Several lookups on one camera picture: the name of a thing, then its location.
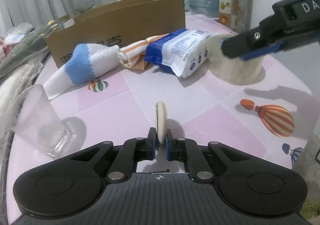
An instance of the orange striped hot air balloon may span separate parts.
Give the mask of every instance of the orange striped hot air balloon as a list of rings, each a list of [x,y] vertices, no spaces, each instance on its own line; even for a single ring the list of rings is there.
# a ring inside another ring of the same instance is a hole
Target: orange striped hot air balloon
[[[253,101],[242,99],[240,104],[247,110],[254,110],[266,128],[278,137],[289,137],[294,130],[294,120],[290,112],[278,105],[257,106]]]

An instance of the pack of wet wipes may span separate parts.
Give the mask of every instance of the pack of wet wipes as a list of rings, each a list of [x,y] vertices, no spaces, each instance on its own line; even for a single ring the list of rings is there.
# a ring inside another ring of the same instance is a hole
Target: pack of wet wipes
[[[150,43],[144,60],[186,78],[208,58],[211,38],[205,31],[179,29]]]

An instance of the blue and white towel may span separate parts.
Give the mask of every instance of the blue and white towel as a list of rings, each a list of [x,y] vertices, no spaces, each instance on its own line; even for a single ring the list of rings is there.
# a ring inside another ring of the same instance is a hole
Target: blue and white towel
[[[49,100],[63,94],[69,88],[93,80],[114,69],[118,64],[119,46],[79,44],[71,59],[59,68],[44,84]]]

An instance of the pink and white tablecloth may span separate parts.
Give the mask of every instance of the pink and white tablecloth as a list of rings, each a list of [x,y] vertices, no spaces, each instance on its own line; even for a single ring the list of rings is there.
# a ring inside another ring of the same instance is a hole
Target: pink and white tablecloth
[[[187,15],[186,23],[187,28],[220,34],[220,25],[205,16]],[[50,58],[36,83],[43,84],[56,69]],[[89,90],[86,83],[52,101],[61,118],[76,116],[85,122],[87,136],[82,148],[105,140],[122,145],[127,139],[146,137],[149,127],[155,126],[156,102],[164,101],[168,128],[175,137],[191,138],[200,145],[219,141],[291,168],[291,157],[283,152],[282,145],[304,147],[320,113],[320,103],[307,86],[270,55],[264,58],[260,81],[248,86],[219,80],[211,74],[208,62],[187,79],[178,79],[152,66],[144,72],[118,67],[101,80],[108,82],[102,92]],[[288,109],[295,120],[293,135],[279,138],[270,133],[256,112],[239,105],[243,98],[260,106],[277,104]],[[10,224],[20,216],[12,195],[13,183],[23,172],[49,161],[49,156],[15,136],[7,176]],[[162,171],[158,170],[161,168],[148,161],[138,165],[140,172]],[[173,167],[171,171],[182,170]]]

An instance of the cardboard box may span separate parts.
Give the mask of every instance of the cardboard box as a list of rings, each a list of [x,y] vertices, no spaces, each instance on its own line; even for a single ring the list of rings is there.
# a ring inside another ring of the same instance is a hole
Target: cardboard box
[[[75,24],[57,28],[46,37],[58,67],[80,43],[127,46],[149,36],[185,28],[183,0],[122,0],[90,9],[74,18]]]

